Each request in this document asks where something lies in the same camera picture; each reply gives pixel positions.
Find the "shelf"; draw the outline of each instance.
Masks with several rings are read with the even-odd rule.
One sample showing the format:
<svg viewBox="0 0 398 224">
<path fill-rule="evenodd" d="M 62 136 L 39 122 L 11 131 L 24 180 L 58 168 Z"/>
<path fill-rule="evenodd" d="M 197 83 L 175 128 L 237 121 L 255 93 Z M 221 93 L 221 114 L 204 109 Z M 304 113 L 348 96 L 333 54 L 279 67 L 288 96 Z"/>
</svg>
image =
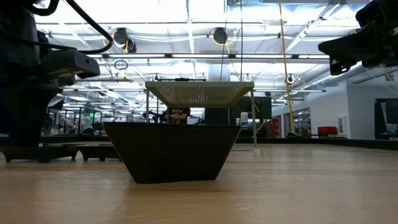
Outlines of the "shelf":
<svg viewBox="0 0 398 224">
<path fill-rule="evenodd" d="M 254 82 L 146 82 L 169 108 L 229 108 L 254 88 Z"/>
</svg>

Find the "wooden tabletop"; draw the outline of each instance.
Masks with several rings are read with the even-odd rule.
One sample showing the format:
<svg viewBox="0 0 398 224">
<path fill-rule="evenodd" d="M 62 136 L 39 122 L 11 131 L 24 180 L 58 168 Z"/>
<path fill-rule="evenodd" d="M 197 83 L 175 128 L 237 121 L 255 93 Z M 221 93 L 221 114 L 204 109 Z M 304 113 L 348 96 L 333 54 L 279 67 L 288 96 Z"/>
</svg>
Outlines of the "wooden tabletop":
<svg viewBox="0 0 398 224">
<path fill-rule="evenodd" d="M 213 182 L 137 185 L 122 162 L 0 156 L 0 223 L 396 224 L 398 152 L 259 145 Z"/>
</svg>

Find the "person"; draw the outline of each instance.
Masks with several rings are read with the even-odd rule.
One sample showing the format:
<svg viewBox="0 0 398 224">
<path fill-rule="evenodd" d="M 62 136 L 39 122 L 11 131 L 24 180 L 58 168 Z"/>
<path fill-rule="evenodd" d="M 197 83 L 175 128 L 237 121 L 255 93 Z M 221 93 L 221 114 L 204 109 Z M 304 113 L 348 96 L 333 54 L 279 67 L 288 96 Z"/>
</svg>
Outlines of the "person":
<svg viewBox="0 0 398 224">
<path fill-rule="evenodd" d="M 190 108 L 170 108 L 169 109 L 169 123 L 170 124 L 187 124 L 190 116 Z"/>
</svg>

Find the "yellow pole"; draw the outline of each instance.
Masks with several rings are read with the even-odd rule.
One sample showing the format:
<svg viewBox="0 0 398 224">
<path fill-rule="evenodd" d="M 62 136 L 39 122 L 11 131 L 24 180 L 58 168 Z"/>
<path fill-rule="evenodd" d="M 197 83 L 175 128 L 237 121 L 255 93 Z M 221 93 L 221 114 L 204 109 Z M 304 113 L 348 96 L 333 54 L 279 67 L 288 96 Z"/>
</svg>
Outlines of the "yellow pole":
<svg viewBox="0 0 398 224">
<path fill-rule="evenodd" d="M 283 46 L 283 49 L 284 49 L 285 84 L 286 84 L 286 92 L 287 92 L 287 101 L 289 102 L 289 111 L 290 111 L 290 132 L 294 132 L 292 96 L 291 96 L 290 91 L 289 91 L 289 84 L 287 83 L 287 64 L 286 64 L 284 20 L 283 20 L 283 17 L 282 17 L 282 0 L 279 0 L 279 11 L 280 11 L 280 28 L 282 30 L 282 46 Z"/>
</svg>

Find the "black trapezoid box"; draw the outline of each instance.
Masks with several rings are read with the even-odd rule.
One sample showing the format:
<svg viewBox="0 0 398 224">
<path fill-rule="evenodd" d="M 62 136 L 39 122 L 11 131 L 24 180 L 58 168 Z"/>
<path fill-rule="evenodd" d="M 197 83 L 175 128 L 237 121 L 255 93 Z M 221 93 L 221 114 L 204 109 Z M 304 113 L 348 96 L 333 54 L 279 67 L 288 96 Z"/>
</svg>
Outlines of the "black trapezoid box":
<svg viewBox="0 0 398 224">
<path fill-rule="evenodd" d="M 215 180 L 240 126 L 104 123 L 137 184 Z"/>
</svg>

